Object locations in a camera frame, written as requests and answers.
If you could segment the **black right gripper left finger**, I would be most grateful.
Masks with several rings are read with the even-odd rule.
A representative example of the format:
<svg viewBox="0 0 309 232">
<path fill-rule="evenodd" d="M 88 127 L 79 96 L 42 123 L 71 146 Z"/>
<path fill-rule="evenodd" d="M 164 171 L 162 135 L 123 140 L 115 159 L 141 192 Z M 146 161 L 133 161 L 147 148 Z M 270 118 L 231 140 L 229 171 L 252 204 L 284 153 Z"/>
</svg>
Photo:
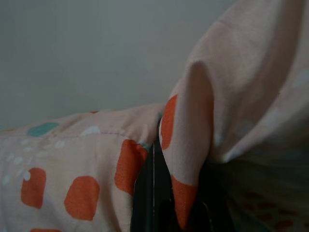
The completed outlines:
<svg viewBox="0 0 309 232">
<path fill-rule="evenodd" d="M 155 140 L 134 185 L 131 232 L 179 232 L 171 177 Z"/>
</svg>

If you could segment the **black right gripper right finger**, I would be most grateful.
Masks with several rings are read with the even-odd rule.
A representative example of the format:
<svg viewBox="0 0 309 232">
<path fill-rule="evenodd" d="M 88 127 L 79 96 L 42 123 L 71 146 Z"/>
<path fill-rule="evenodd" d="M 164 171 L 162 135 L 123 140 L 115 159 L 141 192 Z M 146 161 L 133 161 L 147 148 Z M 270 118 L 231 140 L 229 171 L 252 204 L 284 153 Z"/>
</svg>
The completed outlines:
<svg viewBox="0 0 309 232">
<path fill-rule="evenodd" d="M 223 191 L 208 165 L 204 165 L 199 174 L 197 196 L 190 216 L 190 231 L 231 231 Z"/>
</svg>

